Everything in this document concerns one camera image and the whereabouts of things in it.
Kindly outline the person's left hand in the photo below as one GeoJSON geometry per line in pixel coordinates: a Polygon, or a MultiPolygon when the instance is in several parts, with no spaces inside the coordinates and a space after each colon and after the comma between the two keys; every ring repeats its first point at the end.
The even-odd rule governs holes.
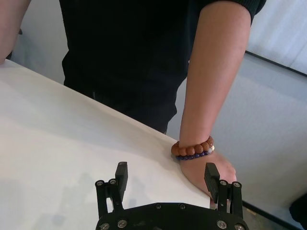
{"type": "Polygon", "coordinates": [[[232,164],[216,151],[197,159],[180,161],[180,168],[184,176],[206,195],[211,196],[204,180],[205,166],[208,162],[215,164],[222,180],[226,180],[230,184],[237,181],[236,171],[232,164]]]}

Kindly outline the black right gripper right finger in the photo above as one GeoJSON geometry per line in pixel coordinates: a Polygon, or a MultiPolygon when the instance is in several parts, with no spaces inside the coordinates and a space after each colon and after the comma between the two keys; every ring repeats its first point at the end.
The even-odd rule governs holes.
{"type": "Polygon", "coordinates": [[[242,184],[240,182],[228,183],[222,180],[216,165],[212,162],[206,163],[204,180],[216,210],[237,216],[243,215],[242,184]]]}

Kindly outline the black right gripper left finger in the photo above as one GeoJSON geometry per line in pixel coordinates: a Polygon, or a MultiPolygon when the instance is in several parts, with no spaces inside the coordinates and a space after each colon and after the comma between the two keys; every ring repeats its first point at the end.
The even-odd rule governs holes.
{"type": "Polygon", "coordinates": [[[123,210],[122,200],[127,187],[127,181],[128,164],[122,161],[118,163],[115,178],[110,179],[108,182],[103,180],[95,182],[99,219],[108,214],[106,202],[108,198],[112,202],[113,212],[123,210]]]}

